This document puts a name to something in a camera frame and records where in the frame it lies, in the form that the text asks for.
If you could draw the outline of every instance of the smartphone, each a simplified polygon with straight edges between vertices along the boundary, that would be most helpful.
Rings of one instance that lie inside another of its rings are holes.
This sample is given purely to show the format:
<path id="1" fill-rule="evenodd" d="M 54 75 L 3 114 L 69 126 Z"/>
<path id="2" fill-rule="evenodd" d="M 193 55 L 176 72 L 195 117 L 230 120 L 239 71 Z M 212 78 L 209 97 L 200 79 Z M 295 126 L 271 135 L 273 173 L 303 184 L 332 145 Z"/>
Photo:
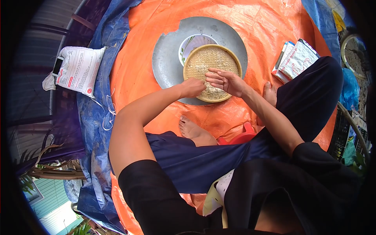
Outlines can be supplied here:
<path id="1" fill-rule="evenodd" d="M 59 74 L 59 70 L 61 67 L 61 64 L 63 63 L 64 58 L 61 56 L 58 56 L 55 62 L 55 66 L 53 67 L 52 75 L 57 77 Z"/>

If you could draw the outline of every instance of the red plastic stool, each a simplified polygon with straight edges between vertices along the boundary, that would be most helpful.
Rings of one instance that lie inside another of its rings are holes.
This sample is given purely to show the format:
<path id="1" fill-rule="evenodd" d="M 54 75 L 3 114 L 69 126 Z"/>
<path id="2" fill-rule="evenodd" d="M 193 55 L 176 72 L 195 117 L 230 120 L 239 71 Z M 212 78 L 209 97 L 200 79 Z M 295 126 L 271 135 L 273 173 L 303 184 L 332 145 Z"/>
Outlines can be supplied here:
<path id="1" fill-rule="evenodd" d="M 246 129 L 246 132 L 235 136 L 232 140 L 230 140 L 230 142 L 227 142 L 223 137 L 219 137 L 217 141 L 218 145 L 243 144 L 253 139 L 256 136 L 256 133 L 251 123 L 249 121 L 246 121 L 245 123 L 243 123 L 243 126 Z"/>

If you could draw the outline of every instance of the knee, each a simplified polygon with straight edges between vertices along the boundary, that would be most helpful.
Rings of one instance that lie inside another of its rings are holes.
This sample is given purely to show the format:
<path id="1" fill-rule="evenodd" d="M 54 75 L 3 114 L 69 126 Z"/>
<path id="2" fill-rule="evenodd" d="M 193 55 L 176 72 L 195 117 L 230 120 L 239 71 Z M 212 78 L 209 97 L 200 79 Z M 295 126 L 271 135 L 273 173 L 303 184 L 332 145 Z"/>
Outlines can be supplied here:
<path id="1" fill-rule="evenodd" d="M 328 83 L 332 88 L 339 88 L 342 90 L 343 86 L 343 72 L 340 64 L 331 56 L 324 56 L 317 60 L 319 62 L 320 69 L 326 76 L 322 76 L 324 81 Z"/>

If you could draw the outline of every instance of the ceramic bowl with leaf pattern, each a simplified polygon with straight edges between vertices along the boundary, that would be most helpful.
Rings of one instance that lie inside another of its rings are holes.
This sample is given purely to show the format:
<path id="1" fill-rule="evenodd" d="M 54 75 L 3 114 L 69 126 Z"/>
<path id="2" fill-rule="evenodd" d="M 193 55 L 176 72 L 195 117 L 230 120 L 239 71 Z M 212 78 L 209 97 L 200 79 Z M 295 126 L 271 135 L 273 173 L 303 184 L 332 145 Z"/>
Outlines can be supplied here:
<path id="1" fill-rule="evenodd" d="M 217 44 L 217 41 L 205 34 L 194 34 L 187 37 L 179 47 L 179 60 L 182 66 L 185 64 L 185 60 L 189 56 L 189 54 L 196 48 L 207 45 L 207 44 Z"/>

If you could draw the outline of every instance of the hand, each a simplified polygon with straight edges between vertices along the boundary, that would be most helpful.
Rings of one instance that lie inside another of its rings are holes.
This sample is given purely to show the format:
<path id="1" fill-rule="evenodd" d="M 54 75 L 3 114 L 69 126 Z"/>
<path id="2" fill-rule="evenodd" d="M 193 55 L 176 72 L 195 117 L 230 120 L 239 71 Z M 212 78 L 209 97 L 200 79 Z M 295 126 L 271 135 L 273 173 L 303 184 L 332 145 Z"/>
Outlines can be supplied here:
<path id="1" fill-rule="evenodd" d="M 197 97 L 203 90 L 206 89 L 204 81 L 201 81 L 194 77 L 190 77 L 187 80 L 184 80 L 184 82 L 182 82 L 178 86 L 180 87 L 181 91 L 180 99 Z"/>
<path id="2" fill-rule="evenodd" d="M 210 85 L 222 89 L 230 95 L 236 97 L 242 96 L 247 84 L 238 75 L 218 68 L 209 68 L 209 71 L 214 72 L 205 73 L 205 77 L 207 77 L 206 81 L 209 82 Z"/>

